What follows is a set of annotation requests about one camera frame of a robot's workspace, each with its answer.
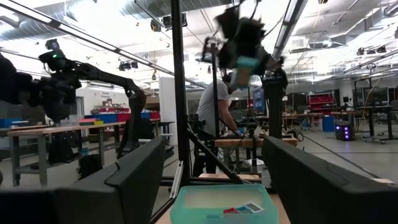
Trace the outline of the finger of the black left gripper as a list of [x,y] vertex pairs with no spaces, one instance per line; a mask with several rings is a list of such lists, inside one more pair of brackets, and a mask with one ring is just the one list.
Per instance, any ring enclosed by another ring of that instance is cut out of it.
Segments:
[[265,54],[262,56],[261,61],[257,66],[257,75],[264,75],[267,70],[267,64],[269,59],[272,58],[270,54]]
[[234,42],[226,42],[218,52],[218,65],[220,68],[236,68],[237,58],[237,44]]

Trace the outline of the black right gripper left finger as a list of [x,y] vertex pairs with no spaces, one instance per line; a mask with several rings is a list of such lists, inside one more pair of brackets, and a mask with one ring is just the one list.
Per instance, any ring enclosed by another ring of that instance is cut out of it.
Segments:
[[164,161],[157,137],[68,187],[0,190],[0,224],[149,224]]

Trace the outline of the ceiling light strip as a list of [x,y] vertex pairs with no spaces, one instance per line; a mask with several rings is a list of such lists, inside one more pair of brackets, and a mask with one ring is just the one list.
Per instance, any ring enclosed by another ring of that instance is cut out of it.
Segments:
[[272,56],[278,59],[293,32],[308,0],[289,0]]

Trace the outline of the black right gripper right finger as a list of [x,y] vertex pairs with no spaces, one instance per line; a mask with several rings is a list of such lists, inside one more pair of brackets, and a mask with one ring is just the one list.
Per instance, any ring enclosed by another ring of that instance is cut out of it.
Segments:
[[262,156],[291,224],[398,224],[398,187],[272,136]]

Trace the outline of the black desk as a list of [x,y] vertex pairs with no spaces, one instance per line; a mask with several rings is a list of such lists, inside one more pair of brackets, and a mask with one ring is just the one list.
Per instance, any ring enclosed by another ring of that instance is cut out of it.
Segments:
[[[398,109],[393,109],[391,106],[360,106],[357,107],[357,110],[368,113],[369,136],[363,137],[364,141],[372,139],[385,144],[386,141],[398,140],[398,136],[394,136],[392,131],[392,112],[398,111]],[[375,135],[373,115],[376,113],[385,113],[387,116],[387,136],[385,138],[378,138]]]

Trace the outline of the white framed case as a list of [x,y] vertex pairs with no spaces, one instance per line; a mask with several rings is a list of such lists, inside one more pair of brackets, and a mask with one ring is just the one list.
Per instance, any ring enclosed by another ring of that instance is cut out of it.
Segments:
[[259,213],[264,211],[264,208],[255,204],[254,202],[248,202],[243,205],[243,207],[248,210],[250,213]]

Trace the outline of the blue barrel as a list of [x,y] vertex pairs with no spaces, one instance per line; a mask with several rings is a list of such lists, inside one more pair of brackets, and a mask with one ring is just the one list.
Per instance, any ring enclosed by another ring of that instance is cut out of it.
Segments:
[[335,131],[335,120],[332,115],[325,115],[322,118],[322,131],[326,133],[331,133]]

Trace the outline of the black device with purple lights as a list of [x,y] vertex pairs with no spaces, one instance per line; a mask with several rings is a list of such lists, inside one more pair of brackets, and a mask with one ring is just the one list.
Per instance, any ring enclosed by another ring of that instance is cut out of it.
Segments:
[[352,141],[354,139],[354,132],[349,121],[335,121],[335,135],[337,140]]

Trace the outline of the wooden workbench with metal legs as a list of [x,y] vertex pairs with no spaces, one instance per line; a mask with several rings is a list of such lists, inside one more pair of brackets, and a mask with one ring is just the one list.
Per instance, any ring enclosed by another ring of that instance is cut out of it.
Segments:
[[[97,129],[99,131],[98,136],[98,150],[99,156],[101,158],[101,164],[104,165],[104,152],[105,152],[105,145],[103,140],[103,133],[104,129],[108,127],[113,127],[115,133],[115,144],[120,142],[120,135],[119,135],[119,127],[121,125],[126,124],[125,121],[123,122],[116,122],[116,123],[105,123],[99,125],[90,125],[90,126],[64,126],[64,127],[51,127],[51,128],[38,128],[38,129],[13,129],[9,131],[7,135],[9,136],[10,140],[10,158],[12,162],[12,184],[14,187],[20,185],[21,174],[34,174],[39,176],[39,181],[41,185],[47,185],[47,145],[46,145],[46,137],[51,136],[53,134],[60,134],[60,133],[67,133],[70,131],[76,131],[79,134],[79,142],[78,145],[79,150],[82,149],[81,140],[81,132],[86,129]],[[27,166],[20,165],[20,154],[19,154],[19,138],[22,136],[35,136],[37,137],[38,143],[38,155],[39,155],[39,168],[37,170],[31,169]]]
[[260,148],[265,136],[259,138],[221,138],[215,141],[220,148],[223,162],[240,174],[242,172],[257,174],[259,166],[263,166]]

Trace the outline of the black aluminium table frame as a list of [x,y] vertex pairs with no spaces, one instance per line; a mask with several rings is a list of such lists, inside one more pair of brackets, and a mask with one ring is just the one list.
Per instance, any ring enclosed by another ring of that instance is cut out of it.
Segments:
[[172,43],[174,56],[174,93],[175,93],[175,112],[177,116],[177,147],[178,147],[178,166],[174,177],[165,176],[161,179],[162,186],[172,185],[173,194],[166,203],[161,206],[151,217],[150,224],[171,224],[170,212],[172,205],[176,201],[178,191],[186,185],[223,185],[223,184],[259,184],[260,179],[251,175],[245,175],[243,178],[232,173],[212,152],[205,150],[207,154],[215,160],[216,165],[223,169],[226,175],[225,179],[199,178],[191,176],[192,153],[190,141],[204,145],[194,136],[188,128],[188,116],[185,92],[185,69],[183,66],[183,34],[182,34],[182,12],[181,0],[170,0],[171,18],[172,18]]

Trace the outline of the black backpack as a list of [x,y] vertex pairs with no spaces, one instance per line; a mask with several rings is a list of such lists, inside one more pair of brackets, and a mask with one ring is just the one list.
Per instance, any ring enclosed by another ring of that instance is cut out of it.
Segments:
[[90,154],[79,160],[78,180],[98,172],[103,168],[101,157],[99,154]]

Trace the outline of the person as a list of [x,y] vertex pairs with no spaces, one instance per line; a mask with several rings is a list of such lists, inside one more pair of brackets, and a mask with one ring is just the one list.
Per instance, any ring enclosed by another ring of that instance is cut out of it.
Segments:
[[223,125],[227,124],[230,131],[236,134],[241,134],[228,109],[229,95],[234,92],[234,90],[230,87],[232,74],[233,73],[230,72],[227,75],[224,75],[222,79],[216,80],[218,113],[219,117],[224,121],[224,123],[222,123],[220,119],[216,118],[215,116],[213,82],[207,86],[201,95],[196,114],[198,115],[198,119],[200,121],[205,122],[203,128],[199,132],[200,136],[203,136],[204,139],[213,139],[216,137],[216,121],[219,122],[220,131],[223,128]]

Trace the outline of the teal translucent plastic bin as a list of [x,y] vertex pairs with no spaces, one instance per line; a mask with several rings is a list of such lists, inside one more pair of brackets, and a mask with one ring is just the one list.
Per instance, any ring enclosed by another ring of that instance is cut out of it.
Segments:
[[[223,213],[248,202],[254,202],[264,211]],[[180,189],[170,218],[172,224],[279,224],[279,211],[260,184],[197,185]]]

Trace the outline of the blue banner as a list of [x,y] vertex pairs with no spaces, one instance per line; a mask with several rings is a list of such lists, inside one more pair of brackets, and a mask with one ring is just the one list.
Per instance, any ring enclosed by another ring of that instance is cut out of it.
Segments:
[[266,102],[264,98],[264,90],[262,87],[257,87],[252,91],[254,111],[258,113],[266,113]]

